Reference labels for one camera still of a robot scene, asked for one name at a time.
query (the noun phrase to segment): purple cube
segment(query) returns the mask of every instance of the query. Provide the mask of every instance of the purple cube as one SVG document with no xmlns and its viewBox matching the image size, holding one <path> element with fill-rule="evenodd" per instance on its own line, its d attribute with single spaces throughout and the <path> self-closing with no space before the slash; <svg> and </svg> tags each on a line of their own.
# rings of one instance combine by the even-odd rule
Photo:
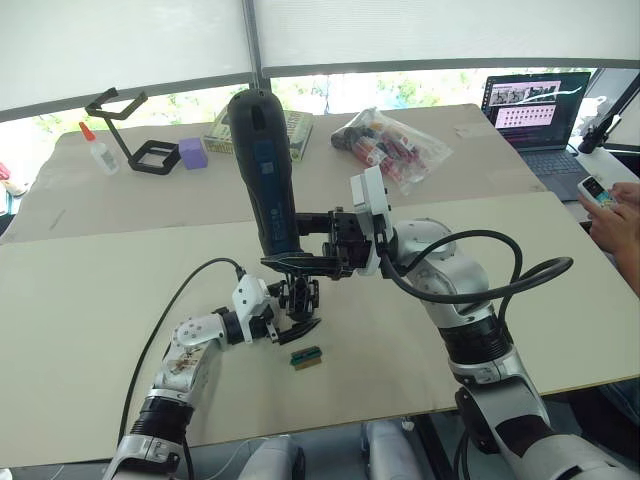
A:
<svg viewBox="0 0 640 480">
<path fill-rule="evenodd" d="M 187 170 L 205 168 L 209 164 L 207 154 L 204 152 L 202 142 L 198 137 L 183 138 L 178 142 L 178 150 L 180 150 L 180 157 L 182 157 Z"/>
</svg>

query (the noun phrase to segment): glue bottle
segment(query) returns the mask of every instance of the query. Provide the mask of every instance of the glue bottle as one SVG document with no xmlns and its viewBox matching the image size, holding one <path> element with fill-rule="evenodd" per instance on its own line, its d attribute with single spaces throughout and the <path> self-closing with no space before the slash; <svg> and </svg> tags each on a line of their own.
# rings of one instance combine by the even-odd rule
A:
<svg viewBox="0 0 640 480">
<path fill-rule="evenodd" d="M 96 142 L 96 136 L 89 130 L 89 127 L 87 127 L 84 122 L 80 122 L 80 130 L 82 130 L 84 138 L 87 139 L 87 142 L 89 142 L 91 146 L 91 155 L 95 158 L 96 163 L 104 173 L 113 175 L 120 170 L 120 165 L 118 165 L 111 151 L 104 143 Z"/>
</svg>

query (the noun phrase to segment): bag of pens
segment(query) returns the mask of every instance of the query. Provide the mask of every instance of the bag of pens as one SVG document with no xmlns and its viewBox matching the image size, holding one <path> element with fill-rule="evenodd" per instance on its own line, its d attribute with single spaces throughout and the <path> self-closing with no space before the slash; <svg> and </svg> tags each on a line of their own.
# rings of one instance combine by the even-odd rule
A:
<svg viewBox="0 0 640 480">
<path fill-rule="evenodd" d="M 331 144 L 350 150 L 367 167 L 379 165 L 404 195 L 452 153 L 440 140 L 368 108 L 331 135 Z"/>
</svg>

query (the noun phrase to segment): black metal stand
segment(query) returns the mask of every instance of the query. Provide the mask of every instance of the black metal stand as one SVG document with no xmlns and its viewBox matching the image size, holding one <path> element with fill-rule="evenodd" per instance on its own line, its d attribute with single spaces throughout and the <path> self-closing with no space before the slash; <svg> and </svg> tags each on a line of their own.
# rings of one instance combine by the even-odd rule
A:
<svg viewBox="0 0 640 480">
<path fill-rule="evenodd" d="M 180 152 L 178 151 L 178 145 L 170 142 L 161 142 L 159 140 L 147 140 L 135 153 L 131 154 L 127 145 L 122 140 L 120 133 L 113 125 L 112 120 L 126 120 L 129 116 L 135 112 L 140 105 L 147 101 L 147 94 L 140 92 L 140 94 L 125 107 L 121 112 L 107 112 L 102 109 L 102 104 L 107 100 L 118 96 L 118 91 L 115 88 L 110 88 L 93 102 L 85 107 L 85 111 L 92 117 L 100 117 L 104 119 L 105 123 L 111 130 L 116 142 L 127 157 L 127 162 L 132 170 L 145 173 L 153 173 L 155 175 L 166 175 L 180 160 Z M 143 163 L 145 155 L 159 155 L 164 157 L 161 166 L 148 165 Z"/>
<path fill-rule="evenodd" d="M 447 453 L 444 451 L 440 436 L 438 435 L 436 426 L 433 424 L 433 420 L 431 420 L 431 416 L 427 414 L 416 415 L 412 417 L 412 420 L 420 437 L 422 447 L 429 459 L 433 476 L 436 480 L 454 480 L 449 457 L 447 457 Z"/>
</svg>

